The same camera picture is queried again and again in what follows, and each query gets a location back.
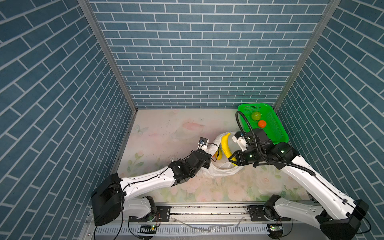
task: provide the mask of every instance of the black mounting plate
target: black mounting plate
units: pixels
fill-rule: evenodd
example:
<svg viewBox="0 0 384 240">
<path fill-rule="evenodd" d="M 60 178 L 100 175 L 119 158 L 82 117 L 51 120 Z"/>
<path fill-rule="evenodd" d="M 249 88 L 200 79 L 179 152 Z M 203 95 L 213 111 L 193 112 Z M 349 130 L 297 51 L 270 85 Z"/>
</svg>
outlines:
<svg viewBox="0 0 384 240">
<path fill-rule="evenodd" d="M 263 207 L 264 205 L 249 205 L 248 208 L 252 206 L 253 211 L 249 212 L 249 215 L 251 216 L 252 222 L 260 222 L 260 221 L 270 221 L 265 217 Z M 280 218 L 281 221 L 290 221 L 291 219 L 289 217 L 282 217 Z"/>
<path fill-rule="evenodd" d="M 160 213 L 161 222 L 169 222 L 170 206 L 156 206 L 157 211 Z M 129 217 L 129 222 L 147 222 L 144 218 Z"/>
</svg>

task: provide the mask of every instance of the metal corner post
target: metal corner post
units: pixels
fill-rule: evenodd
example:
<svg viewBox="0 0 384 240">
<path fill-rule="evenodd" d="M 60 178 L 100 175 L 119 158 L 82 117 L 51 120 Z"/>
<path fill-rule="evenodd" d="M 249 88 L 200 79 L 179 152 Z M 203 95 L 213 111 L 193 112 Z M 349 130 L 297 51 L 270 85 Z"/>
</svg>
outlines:
<svg viewBox="0 0 384 240">
<path fill-rule="evenodd" d="M 114 73 L 117 82 L 119 83 L 121 90 L 124 93 L 125 98 L 128 101 L 128 104 L 131 106 L 134 113 L 137 112 L 137 107 L 135 106 L 135 103 L 128 91 L 127 85 L 125 84 L 124 78 L 121 75 L 121 72 L 119 70 L 119 67 L 115 61 L 115 58 L 112 55 L 112 52 L 108 46 L 107 40 L 104 37 L 103 32 L 101 31 L 101 28 L 99 26 L 99 23 L 96 19 L 95 14 L 93 13 L 92 6 L 89 3 L 89 0 L 78 0 L 79 5 L 81 7 L 81 10 L 83 11 L 85 18 L 88 20 L 89 25 L 91 26 L 91 29 L 101 47 L 101 50 L 103 51 L 109 66 L 112 69 L 112 72 Z"/>
<path fill-rule="evenodd" d="M 297 60 L 296 65 L 293 67 L 287 82 L 285 83 L 283 89 L 281 90 L 280 95 L 277 97 L 277 100 L 273 105 L 273 109 L 275 111 L 277 111 L 280 105 L 283 103 L 285 96 L 288 94 L 289 89 L 292 87 L 293 83 L 295 82 L 297 76 L 299 75 L 301 69 L 303 68 L 305 62 L 307 61 L 309 55 L 311 54 L 312 49 L 315 47 L 317 41 L 319 40 L 321 34 L 323 33 L 325 27 L 327 26 L 329 20 L 331 19 L 340 1 L 341 0 L 329 0 L 329 3 L 324 9 L 323 15 L 321 16 L 319 23 L 316 25 L 315 29 L 313 30 L 313 33 L 309 38 L 307 45 L 304 47 L 302 54 Z"/>
</svg>

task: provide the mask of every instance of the orange fruit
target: orange fruit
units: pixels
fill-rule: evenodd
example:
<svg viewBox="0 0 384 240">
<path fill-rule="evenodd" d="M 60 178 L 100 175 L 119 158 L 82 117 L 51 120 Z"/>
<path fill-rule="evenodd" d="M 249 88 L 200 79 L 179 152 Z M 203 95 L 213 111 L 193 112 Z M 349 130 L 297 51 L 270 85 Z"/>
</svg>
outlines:
<svg viewBox="0 0 384 240">
<path fill-rule="evenodd" d="M 265 126 L 266 126 L 266 121 L 264 121 L 264 120 L 260 120 L 259 122 L 258 122 L 258 124 L 257 124 L 259 127 L 261 127 L 261 128 L 265 128 Z"/>
</svg>

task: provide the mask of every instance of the blue brick wall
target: blue brick wall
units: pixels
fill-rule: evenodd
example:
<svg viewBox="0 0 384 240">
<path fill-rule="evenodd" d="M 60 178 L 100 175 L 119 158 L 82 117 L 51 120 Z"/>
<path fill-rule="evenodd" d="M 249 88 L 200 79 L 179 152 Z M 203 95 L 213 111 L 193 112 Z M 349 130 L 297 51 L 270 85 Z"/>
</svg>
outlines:
<svg viewBox="0 0 384 240">
<path fill-rule="evenodd" d="M 383 12 L 381 0 L 342 0 L 278 113 L 309 163 L 370 205 L 365 239 L 384 236 Z"/>
<path fill-rule="evenodd" d="M 0 1 L 0 239 L 77 238 L 131 114 L 77 0 Z"/>
<path fill-rule="evenodd" d="M 272 105 L 328 3 L 91 1 L 138 108 Z"/>
</svg>

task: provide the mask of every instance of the floral tablecloth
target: floral tablecloth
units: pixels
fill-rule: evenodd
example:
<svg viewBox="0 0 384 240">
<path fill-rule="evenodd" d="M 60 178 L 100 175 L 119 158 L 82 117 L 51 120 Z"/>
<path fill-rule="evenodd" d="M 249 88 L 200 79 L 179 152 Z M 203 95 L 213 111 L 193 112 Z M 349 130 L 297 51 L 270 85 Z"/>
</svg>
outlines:
<svg viewBox="0 0 384 240">
<path fill-rule="evenodd" d="M 139 110 L 118 169 L 120 177 L 159 170 L 184 158 L 200 137 L 214 140 L 237 131 L 235 109 Z M 198 174 L 188 182 L 151 191 L 155 202 L 266 201 L 272 194 L 290 200 L 308 200 L 306 190 L 274 166 L 252 165 L 226 177 Z"/>
</svg>

